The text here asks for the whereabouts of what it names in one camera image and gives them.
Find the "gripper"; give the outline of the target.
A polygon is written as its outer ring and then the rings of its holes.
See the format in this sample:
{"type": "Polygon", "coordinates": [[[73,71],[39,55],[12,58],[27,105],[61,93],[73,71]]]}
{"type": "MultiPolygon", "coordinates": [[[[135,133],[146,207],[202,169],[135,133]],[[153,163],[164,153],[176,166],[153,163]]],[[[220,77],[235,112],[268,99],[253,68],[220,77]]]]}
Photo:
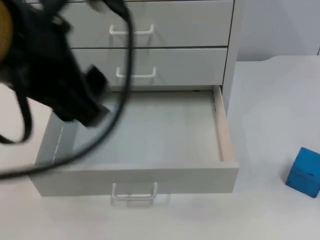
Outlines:
{"type": "Polygon", "coordinates": [[[111,112],[102,104],[108,94],[109,83],[86,82],[82,90],[61,82],[51,84],[52,111],[64,122],[78,121],[90,128],[98,126],[111,112]]]}

